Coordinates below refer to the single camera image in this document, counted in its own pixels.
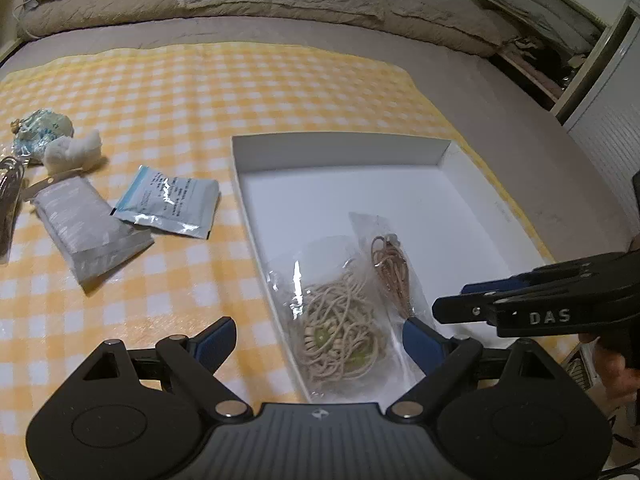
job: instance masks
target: cotton ball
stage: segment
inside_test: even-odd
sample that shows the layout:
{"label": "cotton ball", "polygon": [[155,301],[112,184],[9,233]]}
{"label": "cotton ball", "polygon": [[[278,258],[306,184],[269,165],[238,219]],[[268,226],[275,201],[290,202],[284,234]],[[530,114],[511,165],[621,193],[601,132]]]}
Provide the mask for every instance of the cotton ball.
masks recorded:
{"label": "cotton ball", "polygon": [[47,144],[42,162],[49,174],[77,168],[90,170],[102,156],[101,146],[98,130],[85,137],[58,137]]}

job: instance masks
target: wooden furniture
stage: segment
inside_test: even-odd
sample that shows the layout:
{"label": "wooden furniture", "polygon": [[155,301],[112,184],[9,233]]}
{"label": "wooden furniture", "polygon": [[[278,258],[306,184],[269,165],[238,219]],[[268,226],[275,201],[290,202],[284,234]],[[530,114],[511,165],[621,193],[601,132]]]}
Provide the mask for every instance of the wooden furniture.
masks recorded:
{"label": "wooden furniture", "polygon": [[18,23],[14,10],[24,0],[0,0],[0,63],[2,63],[21,43]]}

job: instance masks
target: finger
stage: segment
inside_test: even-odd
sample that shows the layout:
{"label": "finger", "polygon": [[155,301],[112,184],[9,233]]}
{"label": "finger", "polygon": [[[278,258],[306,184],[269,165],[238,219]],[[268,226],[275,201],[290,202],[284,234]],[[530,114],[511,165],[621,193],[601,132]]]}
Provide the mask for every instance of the finger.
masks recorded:
{"label": "finger", "polygon": [[609,399],[611,402],[614,402],[617,406],[623,406],[624,404],[630,404],[632,402],[636,402],[637,396],[638,395],[636,394],[636,392],[632,394],[628,394],[624,397],[611,397],[611,398],[609,398],[607,394],[607,399]]}
{"label": "finger", "polygon": [[593,334],[578,334],[578,339],[580,340],[581,343],[590,343],[591,341],[594,341],[597,338],[598,336]]}
{"label": "finger", "polygon": [[640,371],[628,368],[613,380],[603,380],[608,399],[633,395],[640,390]]}
{"label": "finger", "polygon": [[614,352],[601,345],[596,345],[593,353],[593,365],[604,383],[613,380],[625,369],[625,358],[618,352]]}

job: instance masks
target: yellow checkered blanket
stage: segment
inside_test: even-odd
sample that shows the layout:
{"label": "yellow checkered blanket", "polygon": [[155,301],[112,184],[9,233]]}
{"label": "yellow checkered blanket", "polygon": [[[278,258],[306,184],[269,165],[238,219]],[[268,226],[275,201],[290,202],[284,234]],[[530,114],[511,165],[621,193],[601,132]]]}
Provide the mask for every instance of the yellow checkered blanket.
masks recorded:
{"label": "yellow checkered blanket", "polygon": [[[460,134],[402,69],[300,46],[176,45],[73,56],[0,84],[0,124],[37,108],[68,115],[79,136],[102,135],[109,162],[90,176],[114,204],[140,164],[215,178],[222,200],[209,240],[173,235],[87,294],[43,225],[23,205],[11,259],[0,269],[0,478],[35,479],[24,433],[34,411],[105,338],[130,348],[193,334],[219,316],[238,347],[217,377],[246,400],[296,400],[232,191],[230,137],[283,131],[402,132],[454,139],[549,258],[522,212]],[[36,170],[34,180],[44,177]],[[567,339],[547,339],[558,355]]]}

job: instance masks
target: sealed sachet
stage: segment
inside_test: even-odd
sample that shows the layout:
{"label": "sealed sachet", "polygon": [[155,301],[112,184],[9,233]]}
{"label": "sealed sachet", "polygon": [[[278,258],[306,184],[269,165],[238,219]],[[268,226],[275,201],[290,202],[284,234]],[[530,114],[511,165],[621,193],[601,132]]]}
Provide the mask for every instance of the sealed sachet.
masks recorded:
{"label": "sealed sachet", "polygon": [[74,127],[66,115],[41,108],[11,123],[14,156],[41,164],[47,145],[59,137],[73,137]]}
{"label": "sealed sachet", "polygon": [[113,215],[135,224],[207,238],[219,195],[216,180],[169,177],[140,166]]}
{"label": "sealed sachet", "polygon": [[113,269],[153,242],[151,232],[110,215],[111,206],[77,171],[25,190],[79,283]]}

